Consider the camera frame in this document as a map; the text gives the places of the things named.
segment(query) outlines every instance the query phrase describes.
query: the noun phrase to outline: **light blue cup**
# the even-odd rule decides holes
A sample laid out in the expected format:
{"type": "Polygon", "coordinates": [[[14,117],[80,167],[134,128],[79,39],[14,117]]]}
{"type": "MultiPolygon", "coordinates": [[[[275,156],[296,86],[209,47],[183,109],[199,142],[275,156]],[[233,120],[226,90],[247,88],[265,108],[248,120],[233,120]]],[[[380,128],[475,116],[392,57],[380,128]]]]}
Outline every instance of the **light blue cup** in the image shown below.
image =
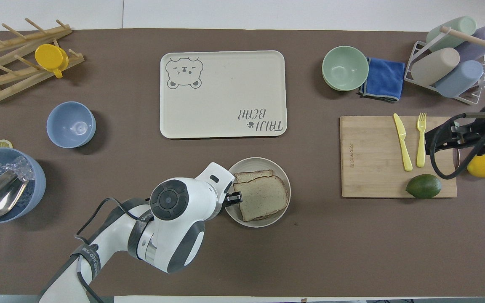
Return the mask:
{"type": "Polygon", "coordinates": [[[75,148],[89,142],[96,130],[93,113],[75,101],[61,103],[52,110],[46,131],[52,142],[62,148],[75,148]]]}
{"type": "Polygon", "coordinates": [[[12,148],[0,148],[0,163],[5,165],[6,163],[11,163],[19,156],[25,157],[31,164],[33,169],[33,174],[35,175],[35,186],[33,188],[33,194],[29,201],[25,203],[16,204],[8,213],[0,218],[0,223],[8,222],[29,213],[35,206],[40,202],[44,196],[44,190],[46,190],[46,176],[44,171],[40,167],[39,163],[35,161],[32,157],[22,153],[19,150],[12,148]]]}
{"type": "Polygon", "coordinates": [[[455,98],[477,83],[483,73],[484,67],[480,62],[465,61],[438,80],[435,89],[442,96],[455,98]]]}

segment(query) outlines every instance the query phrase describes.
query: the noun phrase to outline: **bear illustration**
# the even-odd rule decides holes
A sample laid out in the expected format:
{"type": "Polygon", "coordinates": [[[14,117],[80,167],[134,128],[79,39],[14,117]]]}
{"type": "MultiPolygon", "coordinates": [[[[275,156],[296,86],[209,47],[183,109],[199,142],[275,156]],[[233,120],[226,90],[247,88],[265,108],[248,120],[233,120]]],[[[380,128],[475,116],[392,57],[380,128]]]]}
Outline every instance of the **bear illustration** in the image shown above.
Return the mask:
{"type": "Polygon", "coordinates": [[[166,64],[168,72],[168,88],[174,90],[179,85],[190,85],[192,88],[199,88],[202,85],[200,75],[202,74],[203,63],[196,58],[170,59],[166,64]]]}

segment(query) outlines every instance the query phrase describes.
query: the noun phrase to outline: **yellow knife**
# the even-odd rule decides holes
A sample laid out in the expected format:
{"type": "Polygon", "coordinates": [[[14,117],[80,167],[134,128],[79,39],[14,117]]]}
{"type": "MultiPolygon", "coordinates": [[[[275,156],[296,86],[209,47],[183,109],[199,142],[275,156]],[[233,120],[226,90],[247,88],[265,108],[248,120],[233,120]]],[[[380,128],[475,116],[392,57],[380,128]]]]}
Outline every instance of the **yellow knife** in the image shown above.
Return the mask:
{"type": "Polygon", "coordinates": [[[394,117],[394,123],[396,123],[398,138],[400,139],[400,146],[402,148],[402,160],[404,161],[404,170],[412,171],[413,164],[410,161],[408,148],[405,146],[405,136],[407,135],[407,133],[405,132],[404,123],[402,123],[398,114],[394,113],[394,115],[392,116],[394,117]]]}

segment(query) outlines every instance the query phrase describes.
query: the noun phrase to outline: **cloth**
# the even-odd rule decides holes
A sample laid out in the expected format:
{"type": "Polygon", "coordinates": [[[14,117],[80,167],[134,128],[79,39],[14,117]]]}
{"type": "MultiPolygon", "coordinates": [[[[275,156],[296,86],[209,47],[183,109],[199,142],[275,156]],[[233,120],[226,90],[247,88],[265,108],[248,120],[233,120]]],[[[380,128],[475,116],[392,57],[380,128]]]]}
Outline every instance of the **cloth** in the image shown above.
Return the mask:
{"type": "Polygon", "coordinates": [[[360,87],[362,96],[395,103],[402,95],[405,63],[377,58],[366,58],[369,64],[368,78],[360,87]]]}

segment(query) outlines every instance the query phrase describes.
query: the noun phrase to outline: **yellow cup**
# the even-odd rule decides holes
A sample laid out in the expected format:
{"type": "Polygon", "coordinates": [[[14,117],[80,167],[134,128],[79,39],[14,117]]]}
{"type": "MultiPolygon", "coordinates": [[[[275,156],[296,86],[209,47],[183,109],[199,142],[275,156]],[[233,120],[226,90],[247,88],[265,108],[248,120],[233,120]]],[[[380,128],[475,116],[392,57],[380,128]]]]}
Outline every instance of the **yellow cup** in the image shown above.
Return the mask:
{"type": "Polygon", "coordinates": [[[35,60],[46,71],[54,73],[57,78],[63,77],[61,71],[69,66],[69,56],[67,53],[52,44],[42,44],[35,50],[35,60]]]}

